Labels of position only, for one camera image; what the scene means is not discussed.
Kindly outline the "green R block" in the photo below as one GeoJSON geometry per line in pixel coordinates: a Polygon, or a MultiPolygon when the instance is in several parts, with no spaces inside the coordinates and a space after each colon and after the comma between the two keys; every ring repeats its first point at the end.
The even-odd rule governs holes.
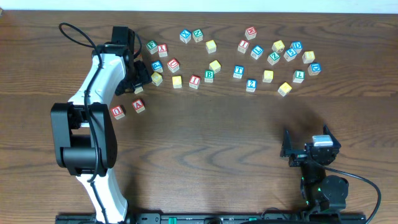
{"type": "Polygon", "coordinates": [[[143,92],[143,91],[144,91],[144,89],[141,86],[134,89],[134,93],[135,94],[138,94],[138,93],[143,92]]]}

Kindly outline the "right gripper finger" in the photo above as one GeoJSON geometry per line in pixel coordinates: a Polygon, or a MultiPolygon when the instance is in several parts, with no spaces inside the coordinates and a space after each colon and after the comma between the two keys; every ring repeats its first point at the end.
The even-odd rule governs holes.
{"type": "Polygon", "coordinates": [[[290,139],[290,134],[287,129],[284,129],[282,147],[280,151],[280,157],[289,157],[292,154],[292,142],[290,139]]]}
{"type": "Polygon", "coordinates": [[[331,133],[329,127],[326,124],[323,125],[323,134],[330,137],[333,145],[337,145],[338,144],[338,141],[336,140],[334,135],[331,133]]]}

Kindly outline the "green B block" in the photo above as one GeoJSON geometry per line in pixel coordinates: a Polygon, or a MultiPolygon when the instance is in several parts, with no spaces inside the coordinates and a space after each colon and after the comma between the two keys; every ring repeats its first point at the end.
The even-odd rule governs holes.
{"type": "Polygon", "coordinates": [[[205,82],[213,83],[214,81],[214,71],[212,70],[205,70],[205,82]]]}

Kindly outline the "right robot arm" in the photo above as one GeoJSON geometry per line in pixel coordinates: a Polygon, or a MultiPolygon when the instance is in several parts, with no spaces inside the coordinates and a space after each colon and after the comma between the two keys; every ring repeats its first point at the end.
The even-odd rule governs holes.
{"type": "Polygon", "coordinates": [[[326,167],[340,151],[341,144],[328,127],[323,134],[312,137],[303,149],[294,149],[290,134],[284,130],[280,157],[289,159],[289,166],[299,167],[302,173],[301,193],[308,207],[301,219],[317,223],[342,223],[340,211],[346,208],[349,183],[337,175],[326,175],[326,167]]]}

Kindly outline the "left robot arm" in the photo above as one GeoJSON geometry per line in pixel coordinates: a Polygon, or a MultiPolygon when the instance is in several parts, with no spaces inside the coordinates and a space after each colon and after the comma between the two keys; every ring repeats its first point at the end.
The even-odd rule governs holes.
{"type": "Polygon", "coordinates": [[[118,146],[109,105],[135,81],[138,54],[128,44],[97,46],[80,89],[50,111],[56,162],[86,189],[96,223],[123,223],[127,217],[128,202],[113,170],[118,146]]]}

